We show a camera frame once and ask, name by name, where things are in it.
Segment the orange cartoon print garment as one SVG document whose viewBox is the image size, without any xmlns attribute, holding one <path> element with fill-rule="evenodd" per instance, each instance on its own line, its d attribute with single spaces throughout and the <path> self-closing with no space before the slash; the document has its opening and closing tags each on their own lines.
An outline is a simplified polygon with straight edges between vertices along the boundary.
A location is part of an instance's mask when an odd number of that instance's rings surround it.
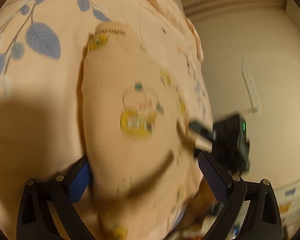
<svg viewBox="0 0 300 240">
<path fill-rule="evenodd" d="M 202 182 L 194 149 L 211 148 L 189 129 L 212 124 L 197 40 L 104 22 L 86 47 L 83 126 L 100 226 L 106 239 L 164 239 Z"/>
</svg>

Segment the pink printed bed quilt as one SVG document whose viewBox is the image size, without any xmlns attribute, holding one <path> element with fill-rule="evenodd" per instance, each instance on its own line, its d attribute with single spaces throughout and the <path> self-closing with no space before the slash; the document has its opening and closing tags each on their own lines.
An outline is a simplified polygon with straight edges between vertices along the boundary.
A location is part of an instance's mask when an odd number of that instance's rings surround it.
<svg viewBox="0 0 300 240">
<path fill-rule="evenodd" d="M 87 156 L 82 80 L 87 32 L 120 22 L 199 36 L 176 0 L 6 0 L 0 9 L 0 229 L 16 238 L 29 179 L 49 180 Z M 93 183 L 79 214 L 106 239 Z"/>
</svg>

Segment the white wall device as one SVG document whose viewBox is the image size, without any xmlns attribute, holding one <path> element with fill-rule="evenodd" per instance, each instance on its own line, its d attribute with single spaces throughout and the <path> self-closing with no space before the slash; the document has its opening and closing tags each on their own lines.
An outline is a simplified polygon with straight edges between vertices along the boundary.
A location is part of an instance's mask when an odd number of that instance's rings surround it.
<svg viewBox="0 0 300 240">
<path fill-rule="evenodd" d="M 260 114 L 261 103 L 253 80 L 253 76 L 249 70 L 249 60 L 247 57 L 244 57 L 241 61 L 241 70 L 247 93 L 249 95 L 251 111 L 253 114 Z"/>
</svg>

